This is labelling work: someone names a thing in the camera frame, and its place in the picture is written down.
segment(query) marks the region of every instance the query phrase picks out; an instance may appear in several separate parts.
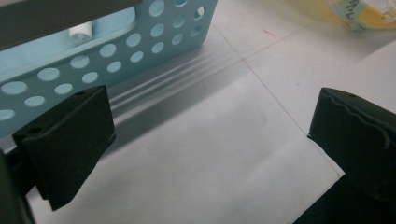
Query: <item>plastic packaging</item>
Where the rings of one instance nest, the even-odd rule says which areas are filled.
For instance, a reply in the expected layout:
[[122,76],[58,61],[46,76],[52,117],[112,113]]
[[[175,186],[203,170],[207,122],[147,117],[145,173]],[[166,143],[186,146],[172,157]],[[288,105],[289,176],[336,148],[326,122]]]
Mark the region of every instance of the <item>plastic packaging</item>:
[[396,28],[396,0],[325,0],[335,17],[353,30]]

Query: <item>white surface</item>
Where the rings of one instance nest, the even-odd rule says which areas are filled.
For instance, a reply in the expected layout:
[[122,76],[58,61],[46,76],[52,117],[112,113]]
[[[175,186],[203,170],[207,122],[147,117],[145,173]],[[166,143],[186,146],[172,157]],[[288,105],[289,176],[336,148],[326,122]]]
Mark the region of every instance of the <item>white surface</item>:
[[320,88],[396,112],[395,38],[219,0],[201,48],[110,90],[118,139],[66,207],[30,193],[37,223],[292,223],[343,174],[305,137]]

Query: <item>yellow snack bag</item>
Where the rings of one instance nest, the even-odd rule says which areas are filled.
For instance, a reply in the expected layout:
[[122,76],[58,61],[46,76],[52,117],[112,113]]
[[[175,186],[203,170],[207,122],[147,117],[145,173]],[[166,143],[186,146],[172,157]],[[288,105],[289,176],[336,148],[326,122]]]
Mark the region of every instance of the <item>yellow snack bag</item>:
[[396,28],[396,0],[325,0],[330,10],[353,30]]

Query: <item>white cylindrical object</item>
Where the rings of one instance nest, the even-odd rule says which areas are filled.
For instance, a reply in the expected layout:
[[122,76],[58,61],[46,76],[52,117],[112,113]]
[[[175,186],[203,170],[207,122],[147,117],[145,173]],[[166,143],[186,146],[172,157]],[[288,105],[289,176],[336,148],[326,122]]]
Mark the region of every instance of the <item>white cylindrical object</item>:
[[69,37],[75,45],[82,45],[92,41],[92,23],[88,21],[70,28]]

